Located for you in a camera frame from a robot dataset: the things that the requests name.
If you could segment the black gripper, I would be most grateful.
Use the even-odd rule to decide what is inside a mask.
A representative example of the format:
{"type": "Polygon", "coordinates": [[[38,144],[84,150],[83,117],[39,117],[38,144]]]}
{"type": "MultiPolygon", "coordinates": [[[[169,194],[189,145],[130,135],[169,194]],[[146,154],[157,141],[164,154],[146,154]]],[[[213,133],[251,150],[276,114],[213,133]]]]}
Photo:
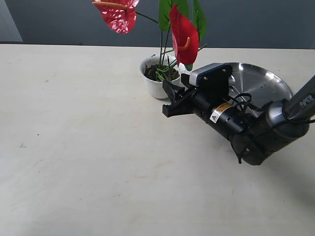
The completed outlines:
{"type": "Polygon", "coordinates": [[[233,138],[248,128],[250,114],[240,111],[222,98],[211,97],[205,91],[190,85],[188,74],[182,74],[182,83],[185,87],[194,89],[192,96],[183,96],[185,87],[169,81],[162,82],[162,88],[170,100],[169,105],[162,106],[162,113],[167,118],[195,113],[225,138],[233,138]]]}

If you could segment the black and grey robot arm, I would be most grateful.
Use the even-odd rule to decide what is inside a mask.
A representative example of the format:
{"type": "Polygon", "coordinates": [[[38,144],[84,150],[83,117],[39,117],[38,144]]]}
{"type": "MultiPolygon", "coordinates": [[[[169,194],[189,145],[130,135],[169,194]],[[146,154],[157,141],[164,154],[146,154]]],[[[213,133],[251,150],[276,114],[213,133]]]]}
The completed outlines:
{"type": "Polygon", "coordinates": [[[311,78],[292,99],[269,101],[262,107],[229,96],[231,73],[210,72],[196,85],[182,75],[184,86],[169,81],[162,88],[170,99],[162,112],[166,117],[195,114],[226,138],[238,158],[261,165],[270,155],[303,137],[314,122],[315,80],[311,78]]]}

